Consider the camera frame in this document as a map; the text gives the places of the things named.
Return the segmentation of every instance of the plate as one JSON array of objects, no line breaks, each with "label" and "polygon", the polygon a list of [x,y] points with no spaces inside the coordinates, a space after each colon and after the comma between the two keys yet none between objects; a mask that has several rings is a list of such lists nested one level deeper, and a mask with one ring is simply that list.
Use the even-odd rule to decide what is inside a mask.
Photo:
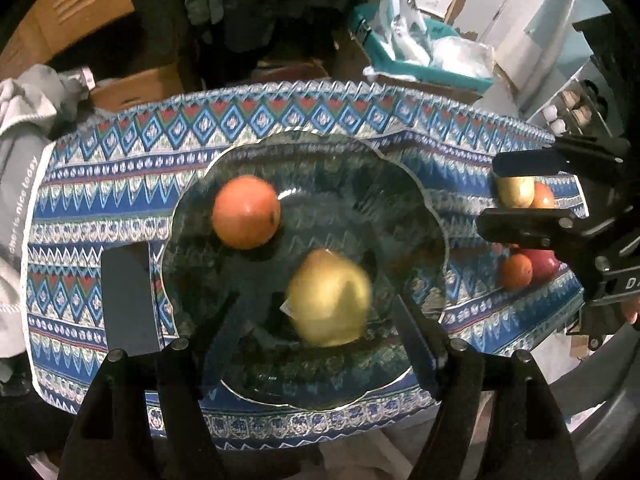
[{"label": "plate", "polygon": [[[238,251],[222,246],[210,227],[210,211],[221,187],[242,174],[275,188],[282,219],[266,246],[243,251],[246,266],[238,271],[230,270]],[[321,247],[359,263],[373,284],[363,337],[336,348],[301,341],[281,310],[289,279],[306,255]],[[317,411],[355,402],[408,372],[390,313],[399,292],[427,316],[440,318],[447,253],[439,218],[401,164],[351,137],[283,132],[223,153],[184,194],[161,273],[177,332],[190,336],[219,312],[229,291],[246,293],[242,274],[252,272],[254,257],[266,258],[264,303],[245,322],[223,383],[253,402]],[[384,271],[389,261],[399,269],[393,275]],[[203,387],[212,384],[204,379]]]}]

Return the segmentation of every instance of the screw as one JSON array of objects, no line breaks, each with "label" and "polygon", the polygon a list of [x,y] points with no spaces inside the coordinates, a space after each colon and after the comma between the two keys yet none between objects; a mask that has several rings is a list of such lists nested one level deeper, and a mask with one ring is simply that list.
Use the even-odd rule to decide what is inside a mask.
[{"label": "screw", "polygon": [[116,348],[115,350],[111,350],[111,352],[107,354],[107,361],[111,363],[116,363],[117,361],[122,359],[123,355],[124,355],[124,352],[119,348]]},{"label": "screw", "polygon": [[574,221],[570,218],[561,218],[558,220],[558,223],[563,229],[571,229],[574,226]]},{"label": "screw", "polygon": [[516,359],[518,361],[520,361],[521,363],[528,363],[531,361],[532,357],[531,354],[529,352],[527,352],[526,350],[523,350],[522,348],[519,350],[516,350],[513,353],[516,356]]},{"label": "screw", "polygon": [[453,348],[454,350],[458,350],[459,352],[466,350],[466,341],[464,339],[460,339],[459,337],[452,339],[450,344],[451,348]]},{"label": "screw", "polygon": [[184,350],[185,348],[187,348],[187,346],[189,346],[189,340],[184,337],[180,337],[171,341],[171,348],[173,348],[174,350]]},{"label": "screw", "polygon": [[609,260],[607,260],[606,256],[598,256],[593,262],[596,265],[596,269],[601,272],[607,272],[611,266],[609,264]]}]

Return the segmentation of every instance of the teal plastic bin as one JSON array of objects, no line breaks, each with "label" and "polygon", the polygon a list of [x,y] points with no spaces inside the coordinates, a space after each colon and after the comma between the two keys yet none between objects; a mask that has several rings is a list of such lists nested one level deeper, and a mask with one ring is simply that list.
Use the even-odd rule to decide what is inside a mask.
[{"label": "teal plastic bin", "polygon": [[[356,41],[367,53],[371,60],[372,67],[379,72],[386,72],[391,75],[412,75],[418,81],[470,90],[478,95],[484,92],[494,83],[493,78],[469,77],[466,75],[446,72],[434,66],[420,66],[400,60],[391,59],[386,50],[380,45],[378,36],[371,30],[369,23],[376,15],[375,4],[364,4],[353,9],[349,18],[349,29],[353,33]],[[427,25],[428,35],[432,40],[439,40],[447,36],[460,35],[446,23],[436,20],[424,19]]]}]

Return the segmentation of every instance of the black rectangular object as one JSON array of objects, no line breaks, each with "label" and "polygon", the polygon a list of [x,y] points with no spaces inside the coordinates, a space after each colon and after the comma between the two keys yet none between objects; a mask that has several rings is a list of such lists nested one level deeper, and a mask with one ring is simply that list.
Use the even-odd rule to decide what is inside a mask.
[{"label": "black rectangular object", "polygon": [[142,355],[160,349],[149,273],[149,244],[107,249],[100,261],[102,312],[109,350]]}]

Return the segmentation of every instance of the patterned fabric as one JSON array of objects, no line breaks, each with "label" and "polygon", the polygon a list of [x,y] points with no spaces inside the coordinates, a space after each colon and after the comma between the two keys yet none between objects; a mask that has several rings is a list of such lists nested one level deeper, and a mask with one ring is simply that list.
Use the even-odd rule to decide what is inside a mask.
[{"label": "patterned fabric", "polygon": [[[159,262],[184,191],[230,145],[299,126],[367,137],[382,152],[407,130],[415,149],[401,162],[423,183],[451,246],[450,309],[442,322],[485,352],[533,348],[580,305],[580,286],[557,279],[520,293],[495,284],[498,254],[475,231],[492,206],[492,155],[553,137],[512,118],[445,98],[365,84],[299,82],[177,96],[132,108],[60,139],[38,190],[28,243],[26,318],[34,384],[51,404],[77,412],[108,351],[102,319],[100,256],[105,248],[150,241],[158,338],[177,337]],[[558,206],[584,214],[572,176],[546,179]],[[227,449],[298,446],[382,426],[429,406],[412,374],[348,408],[310,413],[247,402],[220,387],[202,401],[215,443]],[[151,428],[162,433],[155,394]]]}]

